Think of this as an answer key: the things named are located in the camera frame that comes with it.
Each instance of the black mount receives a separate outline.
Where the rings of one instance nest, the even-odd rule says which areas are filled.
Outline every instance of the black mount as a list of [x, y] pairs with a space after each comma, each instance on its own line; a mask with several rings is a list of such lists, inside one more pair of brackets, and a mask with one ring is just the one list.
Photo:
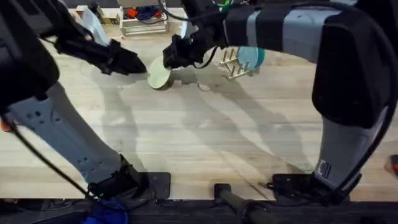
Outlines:
[[120, 171], [115, 172], [112, 178], [98, 184], [89, 184], [88, 191], [105, 200], [133, 192], [134, 198], [155, 197], [165, 200], [170, 197], [170, 173], [138, 172], [122, 155], [121, 164]]
[[[325, 197], [320, 200], [322, 206], [330, 204], [339, 205], [349, 202], [349, 193], [361, 180], [361, 175], [344, 191]], [[314, 201], [322, 196], [328, 195], [333, 189], [321, 183], [313, 174], [274, 174], [272, 182], [265, 186], [274, 192], [277, 201], [286, 204]]]
[[223, 21], [228, 13], [220, 13], [220, 8], [213, 0], [182, 0], [182, 7], [189, 18], [202, 16], [201, 19], [190, 22], [198, 30], [190, 37], [172, 37], [172, 43], [163, 51], [165, 68], [179, 68], [203, 63], [205, 53], [213, 47], [226, 47]]
[[103, 74], [129, 75], [147, 71], [136, 53], [122, 48], [121, 43], [113, 39], [108, 46], [102, 46], [84, 37], [59, 37], [54, 47], [60, 54], [80, 58], [98, 67]]
[[242, 221], [242, 223], [253, 224], [277, 224], [280, 223], [275, 217], [269, 214], [265, 206], [258, 201], [244, 200], [232, 194], [229, 184], [215, 184], [215, 203], [227, 204]]

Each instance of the gray robot arm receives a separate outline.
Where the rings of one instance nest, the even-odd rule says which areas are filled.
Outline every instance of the gray robot arm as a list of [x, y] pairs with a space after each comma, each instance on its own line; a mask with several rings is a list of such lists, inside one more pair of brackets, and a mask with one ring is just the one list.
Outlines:
[[[371, 15], [398, 51], [396, 2], [345, 2]], [[383, 55], [385, 49], [380, 47], [380, 37], [376, 35], [380, 31], [362, 11], [334, 4], [336, 7], [326, 3], [317, 7], [310, 3], [233, 5], [220, 12], [211, 1], [183, 0], [198, 31], [185, 39], [174, 36], [172, 45], [164, 50], [164, 65], [171, 68], [201, 63], [203, 54], [214, 46], [259, 47], [317, 64], [312, 100], [323, 119], [320, 158], [311, 175], [274, 175], [268, 186], [276, 197], [311, 200], [342, 190], [335, 199], [336, 203], [341, 202], [361, 175], [358, 171], [350, 182], [346, 183], [346, 179], [379, 136], [381, 124], [391, 115], [386, 116], [386, 111], [395, 110], [387, 107], [395, 101], [391, 87], [395, 83], [391, 82], [391, 61]]]
[[85, 59], [104, 73], [122, 71], [127, 75], [146, 69], [134, 52], [116, 41], [102, 46], [87, 41], [85, 32], [57, 0], [3, 1], [0, 111], [7, 120], [16, 120], [36, 133], [70, 162], [89, 184], [90, 192], [111, 198], [142, 187], [142, 176], [78, 114], [58, 82], [54, 59], [38, 36], [56, 36], [59, 52]]

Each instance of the wooden tabletop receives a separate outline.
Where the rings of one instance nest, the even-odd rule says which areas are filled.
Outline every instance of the wooden tabletop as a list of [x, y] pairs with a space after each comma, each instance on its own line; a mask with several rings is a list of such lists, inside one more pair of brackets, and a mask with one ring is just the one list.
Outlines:
[[[171, 34], [121, 39], [117, 26], [106, 30], [147, 66], [171, 41]], [[210, 199], [213, 184], [227, 182], [244, 198], [272, 199], [272, 192], [259, 182], [275, 173], [310, 173], [317, 163], [322, 122], [311, 101], [315, 66], [300, 58], [267, 51], [265, 63], [252, 77], [229, 82], [222, 77], [226, 70], [218, 67], [219, 51], [208, 68], [176, 71], [181, 80], [167, 91], [155, 91], [145, 75], [109, 77], [86, 62], [49, 50], [61, 71], [60, 82], [82, 117], [136, 169], [170, 172], [172, 198]], [[22, 130], [46, 157], [86, 187], [65, 159]], [[386, 169], [397, 146], [395, 122], [363, 169], [363, 179], [351, 194], [354, 200], [398, 200], [398, 179]], [[0, 133], [0, 198], [80, 197], [14, 136]]]

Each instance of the black cable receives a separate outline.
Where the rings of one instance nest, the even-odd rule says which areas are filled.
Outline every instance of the black cable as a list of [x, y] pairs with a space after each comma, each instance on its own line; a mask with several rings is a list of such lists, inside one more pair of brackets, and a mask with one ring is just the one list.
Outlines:
[[84, 201], [83, 199], [79, 200], [74, 200], [66, 205], [61, 205], [61, 206], [55, 206], [55, 207], [49, 207], [49, 208], [43, 208], [43, 209], [33, 209], [33, 208], [28, 208], [24, 205], [19, 205], [18, 203], [15, 204], [16, 208], [22, 212], [54, 212], [54, 211], [59, 211], [59, 210], [64, 210], [67, 208], [70, 208], [74, 206], [75, 204]]
[[[305, 3], [300, 3], [300, 4], [295, 4], [293, 5], [292, 8], [296, 7], [332, 7], [338, 10], [342, 11], [356, 11], [356, 12], [363, 12], [362, 10], [355, 8], [353, 6], [339, 3], [339, 2], [305, 2]], [[389, 101], [387, 102], [387, 111], [382, 123], [382, 126], [380, 127], [379, 131], [377, 132], [372, 144], [369, 146], [368, 150], [365, 152], [364, 156], [359, 160], [359, 162], [354, 166], [354, 168], [351, 170], [351, 172], [346, 176], [344, 181], [337, 186], [332, 192], [330, 192], [327, 195], [322, 195], [314, 200], [310, 200], [307, 202], [303, 203], [296, 203], [296, 204], [291, 204], [291, 205], [284, 205], [280, 204], [277, 202], [267, 202], [271, 203], [275, 206], [280, 206], [280, 207], [298, 207], [298, 206], [305, 206], [309, 205], [311, 203], [316, 203], [320, 202], [321, 200], [324, 199], [329, 199], [330, 197], [334, 196], [337, 194], [340, 190], [343, 190], [345, 185], [351, 182], [356, 175], [360, 172], [361, 168], [365, 163], [369, 160], [369, 158], [373, 155], [374, 151], [377, 149], [377, 147], [380, 145], [381, 141], [384, 139], [384, 136], [386, 135], [389, 126], [392, 123], [392, 120], [394, 119], [394, 113], [397, 107], [397, 77], [398, 75], [398, 58], [396, 53], [394, 52], [394, 48], [392, 47], [391, 41], [387, 37], [386, 33], [383, 31], [383, 29], [380, 27], [380, 25], [371, 17], [368, 16], [371, 24], [376, 30], [377, 36], [380, 38], [380, 44], [383, 46], [383, 50], [387, 54], [387, 61], [388, 64], [390, 65], [390, 98]]]
[[156, 22], [144, 22], [144, 21], [142, 21], [142, 20], [138, 20], [140, 23], [142, 23], [142, 24], [145, 24], [145, 25], [154, 25], [154, 24], [158, 24], [158, 23], [160, 23], [160, 22], [165, 22], [165, 21], [167, 21], [169, 19], [169, 15], [167, 15], [166, 14], [166, 18], [165, 19], [162, 19], [162, 20], [159, 20], [159, 21], [156, 21]]
[[206, 68], [207, 66], [209, 66], [210, 62], [213, 60], [214, 55], [215, 55], [216, 52], [217, 52], [217, 49], [218, 49], [218, 46], [215, 47], [215, 48], [213, 49], [213, 51], [212, 51], [212, 53], [211, 53], [211, 55], [210, 55], [209, 60], [208, 60], [204, 65], [202, 65], [201, 67], [197, 67], [197, 65], [195, 65], [195, 63], [194, 63], [194, 64], [193, 64], [193, 67], [195, 67], [195, 69], [203, 69], [203, 68]]
[[211, 92], [211, 89], [209, 89], [209, 90], [204, 90], [200, 85], [201, 85], [200, 82], [197, 82], [197, 87], [198, 87], [198, 89], [199, 89], [200, 91], [205, 92], [205, 93]]
[[236, 211], [236, 215], [239, 218], [241, 224], [251, 223], [247, 219], [250, 212], [252, 212], [255, 208], [264, 209], [264, 212], [267, 212], [267, 207], [262, 203], [255, 200], [246, 200]]
[[184, 203], [184, 200], [178, 200], [178, 201], [173, 200], [172, 202], [167, 202], [167, 203], [156, 200], [156, 205], [158, 205], [162, 208], [172, 208], [172, 209], [184, 210], [184, 212], [202, 212], [204, 210], [213, 209], [213, 208], [220, 206], [220, 204], [218, 204], [218, 203], [213, 203], [210, 206], [184, 208], [183, 203]]
[[[154, 202], [155, 202], [155, 204], [157, 205], [157, 206], [160, 206], [160, 207], [162, 207], [162, 208], [177, 208], [177, 209], [182, 209], [181, 207], [180, 207], [180, 205], [183, 203], [183, 200], [179, 200], [177, 203], [176, 203], [176, 201], [173, 201], [173, 204], [166, 204], [166, 203], [163, 203], [163, 202], [161, 202], [161, 201], [159, 201], [157, 198], [156, 198], [156, 191], [155, 191], [155, 188], [151, 185], [151, 184], [149, 184], [149, 190], [151, 191], [151, 194], [152, 194], [152, 198], [154, 199]], [[203, 208], [197, 208], [197, 207], [195, 207], [195, 209], [188, 209], [189, 210], [189, 212], [195, 212], [195, 211], [203, 211], [203, 210], [206, 210], [206, 209], [212, 209], [212, 208], [216, 208], [216, 207], [218, 207], [219, 206], [219, 204], [218, 203], [214, 203], [213, 205], [210, 205], [210, 206], [207, 206], [207, 207], [203, 207]]]
[[157, 2], [158, 2], [158, 4], [159, 4], [160, 9], [161, 9], [164, 13], [166, 13], [166, 15], [170, 16], [170, 17], [173, 18], [173, 19], [180, 20], [180, 21], [186, 21], [186, 22], [195, 22], [195, 21], [204, 19], [204, 18], [206, 18], [206, 17], [208, 17], [208, 16], [215, 16], [215, 15], [224, 14], [224, 13], [227, 12], [227, 11], [212, 12], [212, 13], [205, 14], [205, 15], [202, 15], [202, 16], [196, 16], [196, 17], [191, 17], [191, 18], [184, 18], [184, 17], [176, 16], [176, 15], [172, 14], [171, 12], [169, 12], [169, 11], [163, 6], [161, 0], [157, 0]]

